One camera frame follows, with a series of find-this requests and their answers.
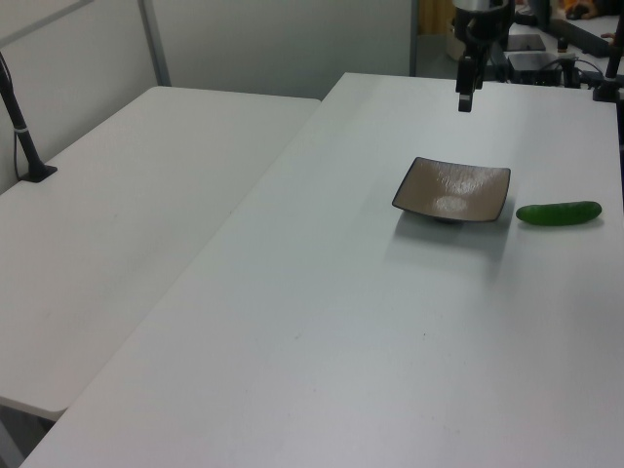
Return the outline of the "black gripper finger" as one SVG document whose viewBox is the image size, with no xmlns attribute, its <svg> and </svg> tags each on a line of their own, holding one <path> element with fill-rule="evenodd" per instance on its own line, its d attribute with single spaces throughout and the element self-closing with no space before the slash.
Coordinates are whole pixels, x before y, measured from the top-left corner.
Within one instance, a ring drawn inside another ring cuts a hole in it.
<svg viewBox="0 0 624 468">
<path fill-rule="evenodd" d="M 485 50 L 483 48 L 476 48 L 471 53 L 472 60 L 472 92 L 475 93 L 483 87 L 484 72 L 485 72 Z"/>
<path fill-rule="evenodd" d="M 469 56 L 458 62 L 455 91 L 458 93 L 458 111 L 469 113 L 474 94 L 474 60 Z"/>
</svg>

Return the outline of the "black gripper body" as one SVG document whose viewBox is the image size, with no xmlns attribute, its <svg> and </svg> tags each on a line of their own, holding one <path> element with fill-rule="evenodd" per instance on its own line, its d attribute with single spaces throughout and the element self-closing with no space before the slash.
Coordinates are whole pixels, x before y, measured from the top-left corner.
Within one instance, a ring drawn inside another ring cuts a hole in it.
<svg viewBox="0 0 624 468">
<path fill-rule="evenodd" d="M 463 56 L 471 59 L 486 57 L 508 35 L 511 22 L 511 5 L 454 6 L 454 36 L 464 46 Z"/>
</svg>

